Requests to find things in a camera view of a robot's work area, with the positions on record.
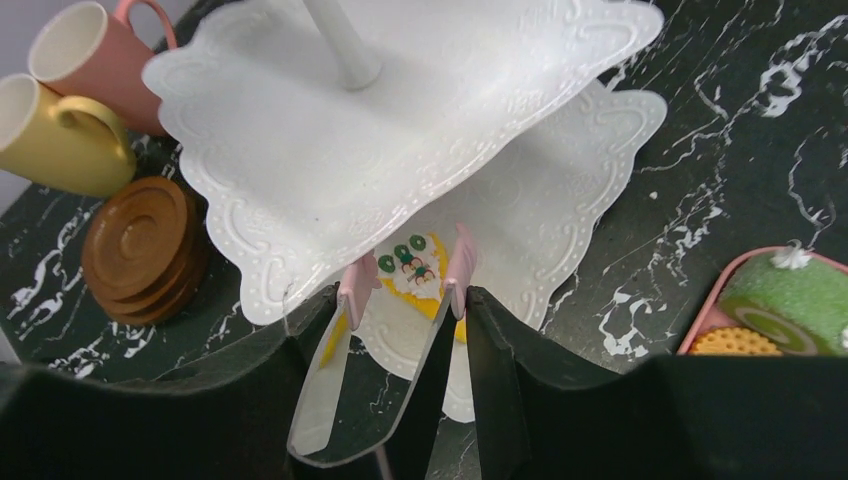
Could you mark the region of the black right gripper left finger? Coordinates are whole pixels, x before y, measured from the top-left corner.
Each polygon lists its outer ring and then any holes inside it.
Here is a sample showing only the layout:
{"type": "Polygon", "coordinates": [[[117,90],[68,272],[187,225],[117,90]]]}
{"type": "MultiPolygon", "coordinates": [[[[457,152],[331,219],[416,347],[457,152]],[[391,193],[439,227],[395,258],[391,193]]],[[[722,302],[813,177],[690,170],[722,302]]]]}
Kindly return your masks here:
{"type": "Polygon", "coordinates": [[[337,290],[153,380],[1,369],[5,479],[289,479],[286,442],[337,290]]]}

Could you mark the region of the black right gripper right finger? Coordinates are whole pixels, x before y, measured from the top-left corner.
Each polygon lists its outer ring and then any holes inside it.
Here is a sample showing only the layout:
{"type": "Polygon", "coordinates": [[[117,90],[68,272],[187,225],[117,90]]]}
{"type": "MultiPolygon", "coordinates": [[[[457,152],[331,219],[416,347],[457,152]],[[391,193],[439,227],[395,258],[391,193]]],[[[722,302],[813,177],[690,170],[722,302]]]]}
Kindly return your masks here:
{"type": "Polygon", "coordinates": [[[674,356],[617,374],[467,293],[486,479],[843,479],[847,362],[674,356]]]}

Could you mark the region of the pink serving tray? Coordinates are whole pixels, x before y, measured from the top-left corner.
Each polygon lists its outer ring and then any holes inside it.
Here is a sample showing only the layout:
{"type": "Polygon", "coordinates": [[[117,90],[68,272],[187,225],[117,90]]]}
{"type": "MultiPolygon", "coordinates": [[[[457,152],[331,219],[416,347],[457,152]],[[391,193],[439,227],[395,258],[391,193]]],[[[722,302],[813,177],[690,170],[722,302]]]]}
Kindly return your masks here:
{"type": "Polygon", "coordinates": [[[847,355],[847,266],[799,243],[752,250],[720,274],[680,354],[847,355]]]}

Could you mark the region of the yellow cake slice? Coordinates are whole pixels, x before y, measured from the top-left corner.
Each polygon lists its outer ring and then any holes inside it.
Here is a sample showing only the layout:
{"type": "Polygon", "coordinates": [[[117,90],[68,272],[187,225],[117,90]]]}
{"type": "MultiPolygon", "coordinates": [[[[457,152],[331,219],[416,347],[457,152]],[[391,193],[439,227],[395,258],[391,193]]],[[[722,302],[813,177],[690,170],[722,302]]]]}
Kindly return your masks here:
{"type": "Polygon", "coordinates": [[[444,296],[449,255],[434,233],[413,234],[379,255],[370,252],[350,265],[342,275],[337,293],[341,317],[321,355],[319,366],[328,366],[343,334],[358,328],[373,290],[385,287],[415,310],[433,320],[444,296]]]}

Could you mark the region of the white three-tier cake stand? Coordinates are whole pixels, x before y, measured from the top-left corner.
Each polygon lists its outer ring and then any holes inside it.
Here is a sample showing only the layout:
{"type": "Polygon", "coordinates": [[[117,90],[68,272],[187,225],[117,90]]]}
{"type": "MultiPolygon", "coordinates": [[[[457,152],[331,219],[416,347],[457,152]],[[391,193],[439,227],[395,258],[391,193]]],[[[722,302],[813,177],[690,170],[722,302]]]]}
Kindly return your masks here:
{"type": "Polygon", "coordinates": [[[599,76],[647,47],[640,1],[345,1],[381,62],[349,92],[301,1],[242,1],[142,78],[240,270],[256,325],[283,319],[350,263],[406,232],[477,244],[472,281],[534,329],[577,269],[637,151],[654,92],[599,76]]]}

